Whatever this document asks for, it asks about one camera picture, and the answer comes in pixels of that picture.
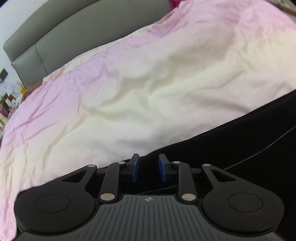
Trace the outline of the black pants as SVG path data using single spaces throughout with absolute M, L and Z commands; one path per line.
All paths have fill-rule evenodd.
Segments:
M 192 168 L 211 164 L 286 199 L 295 185 L 295 92 L 141 157 L 136 182 L 121 183 L 122 193 L 149 193 L 165 187 L 158 166 L 160 154 Z

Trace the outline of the magenta pillow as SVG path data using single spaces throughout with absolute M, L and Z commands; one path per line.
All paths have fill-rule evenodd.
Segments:
M 186 0 L 169 0 L 171 10 L 177 9 L 179 7 L 179 5 L 185 1 Z

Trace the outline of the grey padded headboard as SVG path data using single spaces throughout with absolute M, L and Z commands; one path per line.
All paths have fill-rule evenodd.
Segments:
M 47 1 L 4 43 L 29 87 L 76 56 L 150 25 L 171 11 L 169 1 Z

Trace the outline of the cluttered bedside desk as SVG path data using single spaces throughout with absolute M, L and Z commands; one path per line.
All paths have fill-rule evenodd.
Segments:
M 4 128 L 8 120 L 20 105 L 23 95 L 26 91 L 21 81 L 15 84 L 7 83 L 8 72 L 1 70 L 1 138 L 4 134 Z

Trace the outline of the pink cream bed duvet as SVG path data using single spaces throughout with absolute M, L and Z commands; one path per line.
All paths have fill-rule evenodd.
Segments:
M 17 194 L 146 155 L 295 89 L 295 22 L 265 1 L 184 1 L 37 88 L 1 146 L 1 240 Z

